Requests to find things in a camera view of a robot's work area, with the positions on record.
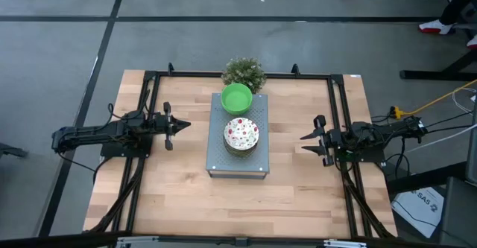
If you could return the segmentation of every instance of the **wooden tabletop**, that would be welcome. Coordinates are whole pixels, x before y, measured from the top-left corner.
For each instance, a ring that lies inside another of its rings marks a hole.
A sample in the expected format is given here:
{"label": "wooden tabletop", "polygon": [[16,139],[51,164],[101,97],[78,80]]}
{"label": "wooden tabletop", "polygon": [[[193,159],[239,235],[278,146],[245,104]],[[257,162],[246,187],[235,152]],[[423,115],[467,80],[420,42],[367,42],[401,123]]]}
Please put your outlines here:
{"label": "wooden tabletop", "polygon": [[[126,70],[115,112],[135,110],[144,71]],[[362,79],[344,76],[352,121],[370,121]],[[192,125],[174,138],[174,150],[155,136],[142,177],[133,233],[145,235],[214,235],[288,238],[349,238],[341,175],[325,168],[316,154],[301,149],[316,140],[301,141],[312,131],[316,115],[332,116],[325,80],[269,79],[270,173],[264,180],[212,179],[205,170],[211,94],[221,92],[221,79],[161,77],[156,111],[170,102],[174,117]],[[341,114],[338,87],[335,87]],[[124,158],[112,158],[99,170],[84,229],[91,229],[118,196]],[[389,232],[397,235],[382,172],[361,163],[368,205]],[[123,209],[125,228],[129,203]],[[355,203],[358,231],[362,234]]]}

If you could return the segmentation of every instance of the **metal plate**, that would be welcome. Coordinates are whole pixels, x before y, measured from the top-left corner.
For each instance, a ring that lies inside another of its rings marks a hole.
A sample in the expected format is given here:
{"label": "metal plate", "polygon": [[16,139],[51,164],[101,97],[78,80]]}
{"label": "metal plate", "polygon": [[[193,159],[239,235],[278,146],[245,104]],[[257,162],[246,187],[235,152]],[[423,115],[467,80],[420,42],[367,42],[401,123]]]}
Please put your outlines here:
{"label": "metal plate", "polygon": [[255,122],[260,132],[256,150],[244,157],[234,156],[225,148],[224,128],[227,122],[237,117],[232,116],[224,110],[221,104],[220,93],[212,94],[206,162],[206,169],[208,171],[269,172],[267,95],[254,95],[252,106],[245,114],[241,115],[241,117],[249,118]]}

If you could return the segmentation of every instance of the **plate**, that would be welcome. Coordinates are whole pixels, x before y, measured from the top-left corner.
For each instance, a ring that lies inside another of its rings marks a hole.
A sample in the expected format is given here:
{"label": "plate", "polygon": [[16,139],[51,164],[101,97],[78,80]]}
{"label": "plate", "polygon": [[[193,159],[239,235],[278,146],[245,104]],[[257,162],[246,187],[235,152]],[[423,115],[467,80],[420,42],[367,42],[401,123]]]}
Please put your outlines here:
{"label": "plate", "polygon": [[235,150],[249,150],[259,141],[259,127],[248,118],[234,118],[224,129],[225,142]]}

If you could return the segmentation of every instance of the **white sneaker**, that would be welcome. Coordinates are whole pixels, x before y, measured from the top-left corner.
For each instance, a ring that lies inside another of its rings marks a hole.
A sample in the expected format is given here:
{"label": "white sneaker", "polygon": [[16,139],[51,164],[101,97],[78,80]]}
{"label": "white sneaker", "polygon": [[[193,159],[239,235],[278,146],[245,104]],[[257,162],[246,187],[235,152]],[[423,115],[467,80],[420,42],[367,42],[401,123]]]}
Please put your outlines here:
{"label": "white sneaker", "polygon": [[469,49],[477,49],[477,35],[467,43]]}
{"label": "white sneaker", "polygon": [[419,30],[423,33],[441,34],[449,33],[453,25],[443,25],[439,19],[419,25]]}

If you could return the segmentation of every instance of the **green plant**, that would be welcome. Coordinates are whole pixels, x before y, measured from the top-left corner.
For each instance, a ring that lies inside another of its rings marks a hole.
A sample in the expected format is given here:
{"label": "green plant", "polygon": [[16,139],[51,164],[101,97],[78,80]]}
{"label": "green plant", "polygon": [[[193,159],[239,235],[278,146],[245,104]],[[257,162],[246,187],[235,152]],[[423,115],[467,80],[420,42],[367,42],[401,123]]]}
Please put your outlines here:
{"label": "green plant", "polygon": [[267,78],[262,70],[262,64],[256,58],[236,58],[227,63],[222,80],[225,85],[242,83],[256,94],[263,88]]}

